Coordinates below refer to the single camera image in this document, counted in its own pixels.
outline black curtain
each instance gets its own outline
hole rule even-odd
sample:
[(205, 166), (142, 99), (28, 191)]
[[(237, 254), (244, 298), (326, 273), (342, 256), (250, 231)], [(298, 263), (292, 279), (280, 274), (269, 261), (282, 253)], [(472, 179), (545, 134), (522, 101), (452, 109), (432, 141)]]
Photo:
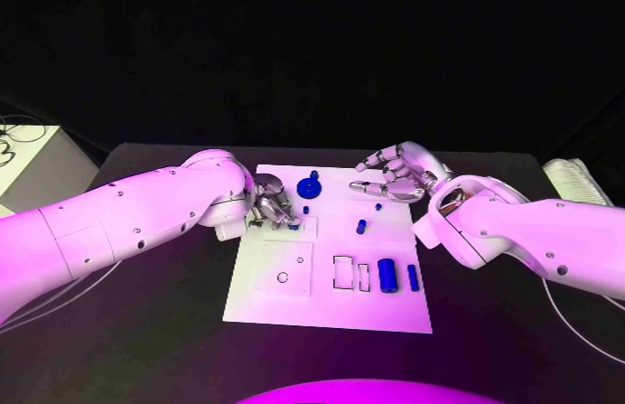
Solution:
[[(622, 142), (623, 0), (0, 7), (0, 100), (60, 123), (96, 160), (122, 142), (378, 148), (413, 140), (541, 161), (591, 155), (600, 181), (622, 180), (606, 156)], [(617, 185), (604, 188), (613, 195)]]

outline black table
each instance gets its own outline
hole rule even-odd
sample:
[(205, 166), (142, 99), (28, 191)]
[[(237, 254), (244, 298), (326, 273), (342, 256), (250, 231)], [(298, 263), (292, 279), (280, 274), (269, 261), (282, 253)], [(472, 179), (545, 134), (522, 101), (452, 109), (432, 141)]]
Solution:
[[(119, 146), (92, 187), (180, 164), (200, 149)], [(371, 153), (224, 149), (252, 170), (349, 167)], [(531, 200), (555, 197), (532, 156), (434, 154), (457, 174), (493, 176)], [(413, 205), (414, 219), (424, 206)], [(423, 381), (508, 402), (625, 400), (625, 366), (565, 329), (540, 279), (512, 258), (473, 271), (419, 243), (432, 335), (223, 323), (237, 240), (218, 242), (213, 232), (194, 227), (60, 311), (0, 335), (0, 402), (228, 403), (338, 378)], [(599, 296), (551, 288), (578, 331), (623, 357), (625, 314)]]

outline white board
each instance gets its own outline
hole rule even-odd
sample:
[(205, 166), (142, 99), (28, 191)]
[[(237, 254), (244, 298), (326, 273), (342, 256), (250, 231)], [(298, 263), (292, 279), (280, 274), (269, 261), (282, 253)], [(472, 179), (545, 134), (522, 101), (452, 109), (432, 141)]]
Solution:
[[(306, 200), (295, 186), (312, 170), (319, 173), (321, 194)], [(381, 183), (381, 171), (358, 174), (345, 168), (260, 164), (256, 173), (282, 180), (302, 223), (299, 230), (272, 230), (267, 221), (262, 228), (247, 229), (237, 248), (224, 321), (430, 334), (408, 206), (348, 189), (351, 181)], [(360, 219), (367, 221), (361, 235), (355, 232)], [(351, 257), (351, 266), (342, 258), (335, 265), (334, 257)], [(394, 260), (398, 291), (393, 294), (380, 291), (381, 258)], [(416, 266), (416, 292), (407, 276), (410, 264)], [(334, 288), (335, 273), (348, 282), (348, 267), (352, 289)], [(368, 286), (360, 277), (368, 277)]]

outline robotic hand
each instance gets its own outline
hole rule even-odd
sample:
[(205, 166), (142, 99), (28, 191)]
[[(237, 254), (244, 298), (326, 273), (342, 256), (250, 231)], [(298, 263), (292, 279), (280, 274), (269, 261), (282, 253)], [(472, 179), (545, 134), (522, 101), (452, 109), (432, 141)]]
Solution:
[(198, 224), (218, 240), (270, 220), (298, 224), (279, 179), (252, 177), (230, 153), (205, 150), (182, 165), (108, 183), (0, 219), (0, 324), (36, 297), (182, 235)]
[(349, 188), (394, 202), (416, 202), (427, 192), (427, 214), (413, 233), (429, 249), (442, 244), (473, 269), (505, 253), (542, 278), (625, 299), (623, 209), (555, 199), (529, 202), (495, 178), (455, 177), (414, 142), (377, 151), (355, 170), (383, 162), (387, 183), (355, 181)]

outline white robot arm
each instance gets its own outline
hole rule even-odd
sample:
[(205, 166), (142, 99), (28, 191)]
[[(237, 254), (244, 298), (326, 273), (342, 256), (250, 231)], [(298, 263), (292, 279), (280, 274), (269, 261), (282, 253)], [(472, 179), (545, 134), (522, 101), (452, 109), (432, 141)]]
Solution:
[(357, 170), (387, 162), (385, 184), (354, 182), (358, 192), (416, 202), (427, 214), (413, 225), (429, 249), (443, 245), (469, 268), (499, 254), (545, 279), (625, 299), (625, 210), (564, 200), (529, 202), (491, 177), (455, 177), (429, 151), (404, 142), (374, 153)]
[(36, 297), (182, 235), (213, 226), (218, 240), (254, 224), (298, 224), (270, 174), (254, 179), (230, 153), (207, 150), (180, 167), (109, 183), (0, 219), (0, 324)]

